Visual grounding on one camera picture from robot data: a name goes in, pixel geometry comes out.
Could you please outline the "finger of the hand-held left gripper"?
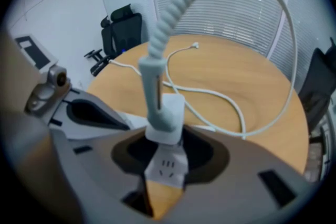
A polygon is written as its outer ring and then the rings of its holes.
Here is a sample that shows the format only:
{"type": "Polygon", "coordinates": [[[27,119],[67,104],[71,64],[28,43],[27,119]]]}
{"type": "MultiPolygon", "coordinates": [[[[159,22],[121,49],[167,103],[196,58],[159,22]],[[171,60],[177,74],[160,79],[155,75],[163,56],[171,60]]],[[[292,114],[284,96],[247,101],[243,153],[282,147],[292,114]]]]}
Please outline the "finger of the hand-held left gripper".
{"type": "Polygon", "coordinates": [[[73,122],[68,117],[68,102],[62,102],[49,121],[51,129],[61,130],[66,138],[84,140],[128,131],[130,127],[91,127],[73,122]]]}
{"type": "Polygon", "coordinates": [[[91,127],[130,127],[102,100],[78,89],[68,92],[68,117],[77,124],[91,127]]]}

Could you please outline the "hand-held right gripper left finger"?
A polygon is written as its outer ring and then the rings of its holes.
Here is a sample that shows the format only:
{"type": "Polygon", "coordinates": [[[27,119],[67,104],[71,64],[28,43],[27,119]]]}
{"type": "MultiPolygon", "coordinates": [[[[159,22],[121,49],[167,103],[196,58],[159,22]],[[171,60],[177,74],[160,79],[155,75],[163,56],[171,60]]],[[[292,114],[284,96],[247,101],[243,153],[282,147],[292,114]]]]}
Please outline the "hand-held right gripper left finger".
{"type": "Polygon", "coordinates": [[[38,77],[14,38],[2,31],[1,140],[19,181],[68,222],[151,223],[144,168],[131,151],[135,141],[143,141],[143,131],[130,124],[130,130],[112,135],[66,138],[26,111],[38,77]]]}

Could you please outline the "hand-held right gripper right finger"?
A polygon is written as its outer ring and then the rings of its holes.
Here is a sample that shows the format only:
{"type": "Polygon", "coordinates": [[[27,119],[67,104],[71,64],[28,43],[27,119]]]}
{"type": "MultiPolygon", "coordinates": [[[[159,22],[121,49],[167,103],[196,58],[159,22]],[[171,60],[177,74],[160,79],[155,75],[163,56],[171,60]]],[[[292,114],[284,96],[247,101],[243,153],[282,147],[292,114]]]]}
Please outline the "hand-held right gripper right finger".
{"type": "Polygon", "coordinates": [[[185,127],[183,150],[183,186],[154,184],[163,223],[286,223],[319,188],[265,148],[224,134],[185,127]]]}

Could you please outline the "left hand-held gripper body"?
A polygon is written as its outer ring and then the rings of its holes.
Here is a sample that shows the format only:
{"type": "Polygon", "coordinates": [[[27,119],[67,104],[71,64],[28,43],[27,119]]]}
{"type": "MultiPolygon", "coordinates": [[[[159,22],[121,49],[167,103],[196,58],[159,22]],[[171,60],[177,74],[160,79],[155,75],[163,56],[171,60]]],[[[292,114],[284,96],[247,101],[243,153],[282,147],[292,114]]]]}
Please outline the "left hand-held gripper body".
{"type": "Polygon", "coordinates": [[[33,35],[19,35],[14,40],[34,71],[39,74],[38,82],[26,103],[26,111],[49,124],[71,89],[67,70],[58,65],[58,59],[33,35]]]}

